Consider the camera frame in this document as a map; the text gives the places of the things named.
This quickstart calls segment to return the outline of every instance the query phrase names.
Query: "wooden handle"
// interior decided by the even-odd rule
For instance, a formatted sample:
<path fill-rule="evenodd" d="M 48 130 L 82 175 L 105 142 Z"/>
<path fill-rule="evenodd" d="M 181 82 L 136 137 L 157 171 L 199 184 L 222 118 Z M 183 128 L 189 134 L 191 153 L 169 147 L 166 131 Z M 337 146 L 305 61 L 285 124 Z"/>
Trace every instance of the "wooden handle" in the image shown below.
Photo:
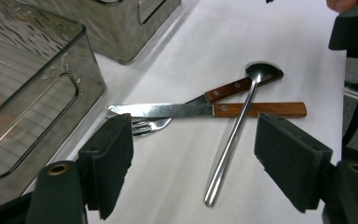
<path fill-rule="evenodd" d="M 258 86 L 266 85 L 272 81 L 281 79 L 283 77 L 283 71 L 280 70 L 279 75 L 274 78 L 268 79 L 266 81 L 262 81 L 258 84 Z M 244 91 L 248 91 L 251 89 L 252 80 L 249 77 L 245 77 L 235 82 L 231 82 L 225 86 L 218 87 L 211 91 L 207 91 L 204 93 L 205 99 L 208 103 L 217 102 L 228 98 L 230 96 L 239 94 Z"/>
<path fill-rule="evenodd" d="M 218 118 L 236 118 L 243 104 L 213 104 L 214 116 Z M 247 116 L 257 117 L 259 113 L 274 114 L 285 118 L 304 118 L 307 108 L 304 103 L 252 103 Z"/>

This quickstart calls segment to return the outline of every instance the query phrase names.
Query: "knife blade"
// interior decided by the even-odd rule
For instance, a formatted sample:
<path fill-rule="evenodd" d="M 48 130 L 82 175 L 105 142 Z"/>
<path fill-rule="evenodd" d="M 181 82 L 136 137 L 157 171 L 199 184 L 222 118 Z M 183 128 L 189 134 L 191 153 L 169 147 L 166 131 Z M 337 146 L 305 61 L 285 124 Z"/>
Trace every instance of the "knife blade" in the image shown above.
<path fill-rule="evenodd" d="M 279 71 L 279 75 L 266 81 L 262 81 L 258 86 L 264 86 L 272 81 L 276 81 L 283 78 L 283 71 Z M 242 78 L 240 80 L 231 82 L 227 85 L 218 87 L 216 89 L 206 91 L 201 96 L 187 102 L 188 105 L 204 105 L 210 104 L 217 101 L 221 101 L 233 95 L 239 94 L 244 91 L 251 89 L 252 80 L 249 77 Z"/>
<path fill-rule="evenodd" d="M 243 104 L 140 104 L 140 105 L 109 105 L 107 107 L 113 113 L 129 113 L 133 118 L 192 118 L 192 117 L 216 117 L 235 118 Z M 257 117 L 259 113 L 274 114 L 286 118 L 304 118 L 307 116 L 307 108 L 302 102 L 291 103 L 252 103 L 252 108 L 247 116 Z"/>

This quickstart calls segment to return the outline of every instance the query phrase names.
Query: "clear plastic bin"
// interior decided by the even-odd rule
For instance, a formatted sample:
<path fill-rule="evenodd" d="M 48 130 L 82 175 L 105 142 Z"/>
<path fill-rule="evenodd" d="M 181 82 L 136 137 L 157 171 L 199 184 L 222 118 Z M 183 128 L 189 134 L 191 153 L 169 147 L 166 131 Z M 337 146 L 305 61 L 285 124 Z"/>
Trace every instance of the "clear plastic bin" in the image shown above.
<path fill-rule="evenodd" d="M 0 204 L 24 192 L 105 90 L 85 33 L 0 0 Z"/>

